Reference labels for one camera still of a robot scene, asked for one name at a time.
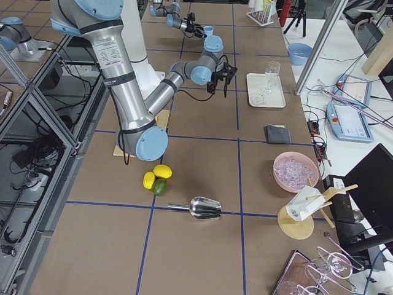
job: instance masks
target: desk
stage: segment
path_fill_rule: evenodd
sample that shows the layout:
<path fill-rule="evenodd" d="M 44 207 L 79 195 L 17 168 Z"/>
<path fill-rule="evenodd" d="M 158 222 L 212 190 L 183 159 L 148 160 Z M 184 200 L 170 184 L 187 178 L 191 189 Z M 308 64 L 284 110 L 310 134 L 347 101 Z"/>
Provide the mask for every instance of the desk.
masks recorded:
<path fill-rule="evenodd" d="M 213 25 L 224 52 L 239 68 L 224 98 L 201 103 L 178 93 L 171 111 L 169 146 L 162 162 L 173 169 L 169 188 L 155 196 L 143 174 L 160 163 L 112 156 L 117 129 L 108 103 L 69 195 L 30 295 L 40 294 L 258 294 L 267 295 L 292 250 L 317 257 L 316 246 L 333 249 L 323 220 L 313 235 L 292 240 L 278 226 L 277 212 L 293 196 L 274 181 L 272 164 L 284 151 L 315 160 L 300 98 L 278 23 L 260 28 L 247 6 L 182 3 L 181 14 Z M 167 71 L 176 61 L 197 59 L 203 41 L 187 39 L 162 18 L 142 19 L 150 63 Z M 247 103 L 246 74 L 263 72 L 270 60 L 282 64 L 287 106 L 255 109 Z M 184 89 L 202 99 L 206 89 Z M 266 144 L 263 126 L 286 124 L 292 145 Z M 198 196 L 218 200 L 219 220 L 197 221 L 168 203 Z"/>
<path fill-rule="evenodd" d="M 290 31 L 286 34 L 286 39 L 288 43 L 294 42 L 302 42 L 310 45 L 311 47 L 314 45 L 314 42 L 324 24 L 324 20 L 307 20 L 307 36 L 302 38 L 302 28 L 291 27 Z M 357 43 L 354 35 L 351 30 L 347 26 L 347 24 L 340 20 L 335 29 L 332 32 L 329 40 L 327 41 L 321 57 L 323 58 L 332 58 L 338 60 L 346 60 L 348 58 L 359 57 L 363 54 L 360 45 Z M 362 71 L 362 65 L 366 61 L 366 57 L 362 56 L 359 62 L 356 64 L 354 71 L 352 74 L 357 77 L 364 77 L 370 81 L 378 79 L 375 76 L 367 76 Z M 316 63 L 316 67 L 307 83 L 308 88 L 312 88 L 314 85 L 318 85 L 317 80 L 320 79 L 325 85 L 334 85 L 338 79 L 338 77 L 347 70 L 347 68 L 354 61 L 331 61 L 331 60 L 323 60 L 319 59 Z M 293 66 L 292 67 L 295 79 L 297 80 L 303 66 Z M 389 94 L 384 88 L 381 81 L 374 81 L 372 84 L 372 95 L 389 98 Z M 308 91 L 305 90 L 302 95 L 302 103 L 307 104 Z M 331 97 L 320 93 L 310 93 L 308 97 L 308 104 L 313 107 L 321 108 L 323 110 L 326 109 L 327 103 L 331 101 Z M 374 109 L 376 112 L 381 114 L 383 117 L 390 117 L 393 115 L 393 103 L 387 101 L 380 100 L 370 100 L 370 107 Z M 307 106 L 304 106 L 305 111 L 309 111 Z M 323 118 L 325 116 L 324 112 L 311 108 L 319 118 Z M 325 126 L 325 120 L 319 121 L 319 129 L 321 131 L 321 136 L 326 140 L 328 145 L 327 156 L 332 163 L 330 167 L 327 162 L 325 162 L 325 173 L 324 176 L 327 175 L 341 175 L 345 176 L 351 169 L 360 162 L 378 143 L 383 143 L 384 146 L 393 153 L 393 132 L 386 127 L 381 125 L 376 125 L 371 127 L 371 131 L 374 136 L 374 142 L 372 143 L 353 143 L 349 141 L 340 141 L 335 135 L 332 133 L 329 126 Z M 365 224 L 365 228 L 370 228 L 370 225 Z M 391 256 L 387 251 L 384 252 L 387 256 Z M 379 284 L 371 284 L 369 292 L 370 294 L 377 294 L 382 292 L 385 286 L 391 286 L 393 281 L 393 267 L 391 264 L 386 264 L 387 271 L 375 274 L 375 277 L 379 281 Z M 359 273 L 357 275 L 352 276 L 355 284 L 359 286 L 359 291 L 362 291 L 362 285 L 365 283 L 365 277 L 368 271 Z"/>

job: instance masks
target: metal scoop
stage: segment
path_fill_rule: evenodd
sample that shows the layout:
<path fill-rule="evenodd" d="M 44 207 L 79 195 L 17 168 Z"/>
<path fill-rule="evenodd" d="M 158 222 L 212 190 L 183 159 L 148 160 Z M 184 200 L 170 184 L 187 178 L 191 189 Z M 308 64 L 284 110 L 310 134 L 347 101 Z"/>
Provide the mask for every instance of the metal scoop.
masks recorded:
<path fill-rule="evenodd" d="M 168 204 L 168 208 L 189 210 L 197 219 L 213 219 L 221 216 L 220 202 L 204 197 L 195 197 L 190 205 Z"/>

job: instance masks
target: blue bucket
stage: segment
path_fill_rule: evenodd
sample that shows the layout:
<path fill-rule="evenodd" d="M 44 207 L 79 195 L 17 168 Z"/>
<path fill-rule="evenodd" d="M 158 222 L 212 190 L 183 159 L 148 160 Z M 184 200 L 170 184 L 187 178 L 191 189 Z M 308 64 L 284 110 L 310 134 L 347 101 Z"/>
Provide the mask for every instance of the blue bucket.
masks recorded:
<path fill-rule="evenodd" d="M 288 46 L 288 54 L 290 58 L 290 63 L 293 66 L 304 65 L 311 55 L 313 49 L 303 43 L 293 43 Z"/>

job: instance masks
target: tripod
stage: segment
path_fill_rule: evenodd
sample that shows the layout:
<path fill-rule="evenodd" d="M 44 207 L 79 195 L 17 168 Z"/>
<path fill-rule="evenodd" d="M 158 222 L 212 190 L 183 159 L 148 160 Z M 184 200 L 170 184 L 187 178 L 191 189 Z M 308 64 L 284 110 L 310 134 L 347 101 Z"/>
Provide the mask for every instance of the tripod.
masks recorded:
<path fill-rule="evenodd" d="M 306 11 L 305 11 L 306 3 L 307 0 L 299 0 L 299 7 L 294 9 L 294 11 L 297 11 L 296 16 L 292 19 L 289 26 L 285 29 L 284 34 L 288 32 L 288 30 L 294 24 L 295 21 L 296 21 L 295 27 L 297 28 L 300 24 L 300 21 L 303 19 L 303 37 L 306 36 Z"/>

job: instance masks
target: blue cap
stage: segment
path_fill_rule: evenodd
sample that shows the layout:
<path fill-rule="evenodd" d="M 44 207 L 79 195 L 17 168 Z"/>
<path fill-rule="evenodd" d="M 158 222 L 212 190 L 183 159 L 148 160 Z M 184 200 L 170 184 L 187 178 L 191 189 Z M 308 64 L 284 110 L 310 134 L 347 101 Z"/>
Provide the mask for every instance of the blue cap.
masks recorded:
<path fill-rule="evenodd" d="M 205 66 L 196 66 L 191 71 L 191 80 L 198 85 L 206 85 L 211 80 L 211 70 Z"/>
<path fill-rule="evenodd" d="M 23 22 L 18 17 L 6 17 L 1 20 L 5 25 L 21 25 Z"/>
<path fill-rule="evenodd" d="M 217 35 L 208 36 L 204 40 L 203 47 L 205 50 L 210 51 L 210 52 L 220 52 L 221 50 L 224 49 L 224 45 L 222 43 L 222 40 Z"/>
<path fill-rule="evenodd" d="M 143 161 L 159 159 L 168 146 L 168 135 L 159 126 L 147 129 L 136 143 L 136 156 Z"/>
<path fill-rule="evenodd" d="M 0 36 L 0 44 L 4 47 L 4 49 L 6 49 L 7 51 L 10 51 L 10 50 L 12 50 L 12 49 L 15 49 L 16 48 L 16 46 L 17 46 L 17 44 L 13 41 L 13 40 L 11 40 L 11 39 L 9 39 L 9 38 L 7 38 L 7 37 L 3 37 L 3 36 Z"/>
<path fill-rule="evenodd" d="M 168 26 L 173 26 L 173 16 L 171 14 L 166 15 L 166 24 Z"/>
<path fill-rule="evenodd" d="M 155 13 L 155 8 L 154 8 L 153 5 L 150 5 L 150 15 L 152 17 L 156 17 L 157 16 L 157 14 Z"/>
<path fill-rule="evenodd" d="M 80 37 L 81 33 L 77 28 L 74 28 L 73 26 L 65 25 L 63 23 L 59 23 L 58 21 L 54 19 L 50 19 L 52 21 L 52 28 L 55 31 L 61 32 L 63 34 L 71 35 L 71 36 L 77 36 Z"/>
<path fill-rule="evenodd" d="M 99 20 L 114 20 L 123 10 L 123 0 L 75 0 L 84 12 Z"/>

